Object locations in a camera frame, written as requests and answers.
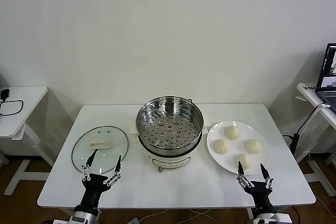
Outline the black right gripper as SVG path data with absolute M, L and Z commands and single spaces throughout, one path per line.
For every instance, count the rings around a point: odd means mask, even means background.
M 245 188 L 245 192 L 253 197 L 253 201 L 255 204 L 255 211 L 253 215 L 274 214 L 275 209 L 273 205 L 270 203 L 268 197 L 272 192 L 271 190 L 272 182 L 274 179 L 270 177 L 267 169 L 262 163 L 260 164 L 260 168 L 265 182 L 257 182 L 257 181 L 250 182 L 245 177 L 244 169 L 241 162 L 238 161 L 237 180 L 238 183 L 241 185 L 241 187 Z

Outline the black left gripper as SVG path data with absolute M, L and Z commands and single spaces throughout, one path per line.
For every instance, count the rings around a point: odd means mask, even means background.
M 121 155 L 114 169 L 112 177 L 90 174 L 90 167 L 94 161 L 97 149 L 88 157 L 85 165 L 82 165 L 82 184 L 85 187 L 85 192 L 79 205 L 76 206 L 76 211 L 82 212 L 98 212 L 98 205 L 101 194 L 110 189 L 110 186 L 115 184 L 120 178 L 121 170 Z

